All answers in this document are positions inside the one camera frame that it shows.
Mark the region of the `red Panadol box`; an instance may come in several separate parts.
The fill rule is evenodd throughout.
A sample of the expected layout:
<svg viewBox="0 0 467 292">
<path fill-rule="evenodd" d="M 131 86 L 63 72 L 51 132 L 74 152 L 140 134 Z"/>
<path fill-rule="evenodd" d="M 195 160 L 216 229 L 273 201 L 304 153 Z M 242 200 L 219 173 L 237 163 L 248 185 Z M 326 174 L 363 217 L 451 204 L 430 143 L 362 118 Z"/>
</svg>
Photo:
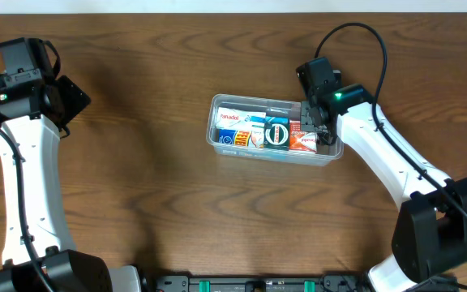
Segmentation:
<svg viewBox="0 0 467 292">
<path fill-rule="evenodd" d="M 317 135 L 314 132 L 302 131 L 301 123 L 294 120 L 289 121 L 289 129 L 289 149 L 291 151 L 317 151 Z"/>
</svg>

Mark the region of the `dark green medicine box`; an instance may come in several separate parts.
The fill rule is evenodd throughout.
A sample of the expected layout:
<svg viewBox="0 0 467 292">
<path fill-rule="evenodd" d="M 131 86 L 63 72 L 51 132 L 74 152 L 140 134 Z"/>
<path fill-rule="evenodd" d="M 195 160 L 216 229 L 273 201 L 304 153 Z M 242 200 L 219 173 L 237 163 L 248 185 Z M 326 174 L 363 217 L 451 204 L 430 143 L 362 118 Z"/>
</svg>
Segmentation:
<svg viewBox="0 0 467 292">
<path fill-rule="evenodd" d="M 289 119 L 267 116 L 264 125 L 264 147 L 288 151 L 289 150 Z"/>
</svg>

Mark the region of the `blue Kool Fever box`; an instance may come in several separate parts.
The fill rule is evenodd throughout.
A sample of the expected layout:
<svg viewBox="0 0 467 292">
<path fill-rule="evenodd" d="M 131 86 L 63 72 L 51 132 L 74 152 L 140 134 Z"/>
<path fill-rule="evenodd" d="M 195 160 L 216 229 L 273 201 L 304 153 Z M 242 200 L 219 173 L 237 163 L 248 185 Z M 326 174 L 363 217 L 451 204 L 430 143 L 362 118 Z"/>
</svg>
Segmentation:
<svg viewBox="0 0 467 292">
<path fill-rule="evenodd" d="M 217 141 L 221 144 L 243 146 L 248 148 L 262 148 L 264 144 L 264 121 L 233 121 L 216 124 L 218 130 Z"/>
</svg>

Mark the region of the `white blue Panadol box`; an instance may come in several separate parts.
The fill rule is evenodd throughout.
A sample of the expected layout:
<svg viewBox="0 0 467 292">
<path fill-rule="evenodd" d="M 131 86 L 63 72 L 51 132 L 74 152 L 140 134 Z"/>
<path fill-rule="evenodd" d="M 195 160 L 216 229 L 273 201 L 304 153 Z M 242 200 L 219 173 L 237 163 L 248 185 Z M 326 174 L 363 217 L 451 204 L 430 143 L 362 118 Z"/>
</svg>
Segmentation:
<svg viewBox="0 0 467 292">
<path fill-rule="evenodd" d="M 265 121 L 264 112 L 219 107 L 214 125 L 219 129 L 253 131 L 263 129 Z"/>
</svg>

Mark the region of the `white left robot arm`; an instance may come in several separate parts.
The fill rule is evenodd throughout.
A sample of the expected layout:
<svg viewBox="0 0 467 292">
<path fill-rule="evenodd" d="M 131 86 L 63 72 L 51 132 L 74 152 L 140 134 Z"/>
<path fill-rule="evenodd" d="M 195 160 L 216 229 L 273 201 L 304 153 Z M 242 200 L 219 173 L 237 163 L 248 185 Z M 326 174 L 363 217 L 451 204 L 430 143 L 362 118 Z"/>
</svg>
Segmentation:
<svg viewBox="0 0 467 292">
<path fill-rule="evenodd" d="M 58 148 L 67 123 L 90 104 L 66 76 L 0 75 L 0 159 L 6 236 L 0 291 L 140 291 L 137 268 L 108 268 L 76 249 L 66 222 Z"/>
</svg>

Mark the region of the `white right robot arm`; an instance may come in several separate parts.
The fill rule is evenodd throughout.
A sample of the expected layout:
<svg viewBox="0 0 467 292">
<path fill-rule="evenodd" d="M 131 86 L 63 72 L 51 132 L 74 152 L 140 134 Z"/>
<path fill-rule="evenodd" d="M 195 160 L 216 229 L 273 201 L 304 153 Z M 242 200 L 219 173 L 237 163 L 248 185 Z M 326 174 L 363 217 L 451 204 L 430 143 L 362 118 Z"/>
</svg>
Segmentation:
<svg viewBox="0 0 467 292">
<path fill-rule="evenodd" d="M 304 86 L 304 122 L 350 146 L 387 188 L 399 215 L 392 255 L 368 271 L 373 291 L 465 285 L 442 273 L 467 262 L 467 178 L 428 163 L 386 119 L 362 85 Z"/>
</svg>

